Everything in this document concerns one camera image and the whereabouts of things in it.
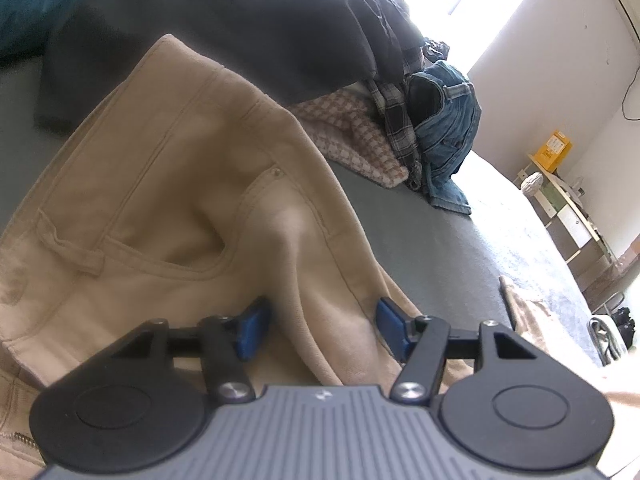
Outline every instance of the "dark gray blanket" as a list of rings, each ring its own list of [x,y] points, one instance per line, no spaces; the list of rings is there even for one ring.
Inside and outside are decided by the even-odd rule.
[[[424,43],[395,0],[81,0],[50,35],[36,115],[78,126],[167,33],[283,105],[399,83]]]
[[[452,179],[471,216],[430,206],[398,186],[380,186],[331,163],[373,253],[425,314],[477,330],[485,319],[510,323],[498,278],[535,291],[569,335],[597,364],[587,332],[590,317],[569,267],[529,201],[474,152]]]

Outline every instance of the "beige cloth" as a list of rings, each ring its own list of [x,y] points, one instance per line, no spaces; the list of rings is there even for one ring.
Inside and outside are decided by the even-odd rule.
[[[383,187],[395,187],[409,172],[396,159],[382,126],[371,117],[366,99],[349,87],[289,110],[320,153]]]
[[[15,434],[30,435],[29,409],[38,391],[12,357],[0,348],[0,479],[32,478],[44,466],[40,454]]]
[[[500,285],[516,323],[516,332],[600,390],[609,401],[615,425],[598,469],[606,476],[615,475],[640,456],[640,354],[632,353],[611,365],[597,367],[539,294],[519,288],[506,276],[500,277]],[[473,369],[465,362],[450,361],[442,383],[446,389],[472,373]]]

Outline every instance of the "khaki pants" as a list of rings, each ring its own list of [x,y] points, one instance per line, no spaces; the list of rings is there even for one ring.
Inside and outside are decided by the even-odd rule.
[[[149,318],[193,326],[266,295],[258,390],[388,388],[376,301],[418,315],[295,118],[171,36],[69,139],[0,250],[0,338],[43,384]]]

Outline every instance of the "pile of clothes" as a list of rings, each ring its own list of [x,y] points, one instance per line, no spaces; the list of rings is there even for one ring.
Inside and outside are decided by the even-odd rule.
[[[0,57],[44,48],[36,117],[71,131],[163,34],[289,110],[323,155],[469,214],[451,181],[471,149],[473,85],[403,0],[0,0]]]
[[[612,298],[616,295],[622,296],[624,301],[624,294],[617,293]],[[608,365],[628,355],[634,343],[636,321],[631,317],[629,307],[624,306],[606,314],[593,314],[587,329],[602,364]]]

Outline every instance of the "bed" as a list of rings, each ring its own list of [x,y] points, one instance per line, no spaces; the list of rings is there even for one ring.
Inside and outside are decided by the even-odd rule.
[[[33,123],[41,59],[0,68],[0,227],[66,137]],[[537,290],[585,352],[589,311],[571,272],[528,200],[475,153],[454,176],[470,217],[431,207],[404,186],[383,189],[331,163],[374,254],[425,314],[457,328],[509,323],[498,277]]]

